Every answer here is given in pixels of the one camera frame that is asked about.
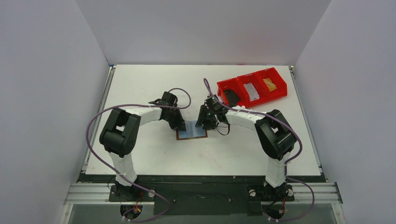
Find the brown leather card holder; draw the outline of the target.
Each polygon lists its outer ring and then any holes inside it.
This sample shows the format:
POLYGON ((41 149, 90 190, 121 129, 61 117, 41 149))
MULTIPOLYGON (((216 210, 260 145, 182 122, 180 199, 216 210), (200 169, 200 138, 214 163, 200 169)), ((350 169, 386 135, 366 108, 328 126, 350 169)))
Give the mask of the brown leather card holder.
POLYGON ((202 126, 195 127, 196 120, 193 121, 185 121, 185 130, 177 130, 176 131, 176 139, 177 140, 192 140, 192 139, 201 139, 207 138, 208 134, 202 126))

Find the black VIP card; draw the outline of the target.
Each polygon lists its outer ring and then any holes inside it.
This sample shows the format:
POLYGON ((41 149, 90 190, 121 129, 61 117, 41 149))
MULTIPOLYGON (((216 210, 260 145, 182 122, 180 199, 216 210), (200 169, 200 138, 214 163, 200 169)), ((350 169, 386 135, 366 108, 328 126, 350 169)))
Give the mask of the black VIP card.
POLYGON ((228 106, 237 105, 241 101, 240 97, 232 89, 224 90, 224 96, 227 101, 226 105, 228 105, 228 106))

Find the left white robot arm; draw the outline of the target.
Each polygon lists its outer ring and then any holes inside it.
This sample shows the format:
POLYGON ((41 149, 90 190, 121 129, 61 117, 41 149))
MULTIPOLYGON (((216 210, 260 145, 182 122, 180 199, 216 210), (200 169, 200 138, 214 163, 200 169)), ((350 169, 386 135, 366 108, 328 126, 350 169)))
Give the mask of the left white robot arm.
POLYGON ((136 145, 139 127, 153 121, 167 121, 170 128, 185 131, 185 121, 177 106, 176 95, 165 91, 160 99, 149 105, 136 106, 130 111, 113 108, 99 136, 99 142, 109 153, 113 167, 118 170, 115 185, 121 195, 129 201, 139 196, 139 187, 131 152, 136 145))

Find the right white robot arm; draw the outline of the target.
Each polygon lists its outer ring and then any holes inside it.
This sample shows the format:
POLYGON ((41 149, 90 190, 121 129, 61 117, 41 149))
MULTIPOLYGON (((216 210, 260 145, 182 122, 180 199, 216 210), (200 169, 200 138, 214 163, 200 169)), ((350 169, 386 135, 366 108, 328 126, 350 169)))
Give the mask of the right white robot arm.
POLYGON ((269 158, 264 195, 269 199, 280 196, 281 186, 286 182, 286 161, 297 142, 283 114, 276 109, 265 113, 235 104, 224 106, 216 97, 208 97, 200 107, 195 126, 213 130, 221 123, 226 124, 227 128, 237 125, 257 133, 261 147, 269 158))

